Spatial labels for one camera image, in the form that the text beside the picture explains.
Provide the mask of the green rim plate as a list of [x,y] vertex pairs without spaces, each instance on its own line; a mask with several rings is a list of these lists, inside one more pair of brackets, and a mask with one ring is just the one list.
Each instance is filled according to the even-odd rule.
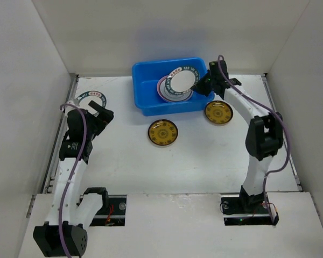
[[191,91],[200,79],[199,71],[192,66],[180,66],[167,75],[165,89],[171,95],[183,95]]
[[94,116],[97,116],[99,113],[89,106],[89,103],[91,101],[94,101],[98,105],[102,106],[103,108],[106,107],[107,99],[105,95],[99,91],[86,91],[81,94],[79,94],[76,98],[79,107],[85,110],[88,110],[89,113],[93,114]]

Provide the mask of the pink plate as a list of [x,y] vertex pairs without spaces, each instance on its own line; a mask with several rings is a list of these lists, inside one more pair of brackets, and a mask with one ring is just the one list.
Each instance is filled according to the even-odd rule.
[[168,95],[165,90],[166,79],[167,79],[167,76],[164,76],[157,83],[157,93],[164,101],[170,102],[170,103],[176,103],[176,102],[187,101],[192,97],[193,95],[192,91],[183,95],[172,95],[172,96]]

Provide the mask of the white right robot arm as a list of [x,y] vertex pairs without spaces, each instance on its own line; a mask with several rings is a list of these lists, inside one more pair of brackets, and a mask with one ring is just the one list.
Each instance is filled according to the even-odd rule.
[[242,83],[229,79],[224,60],[209,63],[207,74],[192,90],[209,95],[215,93],[235,108],[248,124],[245,147],[249,153],[248,171],[237,201],[239,213],[250,213],[264,201],[264,180],[271,161],[283,145],[281,115],[247,94]]

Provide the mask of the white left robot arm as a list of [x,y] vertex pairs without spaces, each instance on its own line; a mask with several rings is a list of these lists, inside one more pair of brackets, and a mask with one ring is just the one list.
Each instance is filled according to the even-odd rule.
[[80,194],[80,184],[93,149],[92,141],[113,120],[114,113],[90,101],[97,112],[91,114],[69,101],[60,108],[67,118],[67,131],[59,150],[56,181],[50,211],[33,238],[44,257],[82,257],[87,248],[88,233],[97,212],[110,208],[105,187],[92,187]]

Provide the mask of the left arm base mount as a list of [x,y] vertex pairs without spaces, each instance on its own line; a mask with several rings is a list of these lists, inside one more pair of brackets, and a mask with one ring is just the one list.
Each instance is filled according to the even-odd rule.
[[119,227],[125,226],[125,214],[127,210],[127,195],[109,195],[109,204],[101,208],[90,227]]

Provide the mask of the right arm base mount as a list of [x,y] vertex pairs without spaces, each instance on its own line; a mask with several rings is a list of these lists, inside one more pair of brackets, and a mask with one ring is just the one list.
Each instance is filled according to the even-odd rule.
[[239,194],[221,195],[219,206],[225,226],[276,226],[279,214],[273,203],[258,201],[251,207],[243,207]]

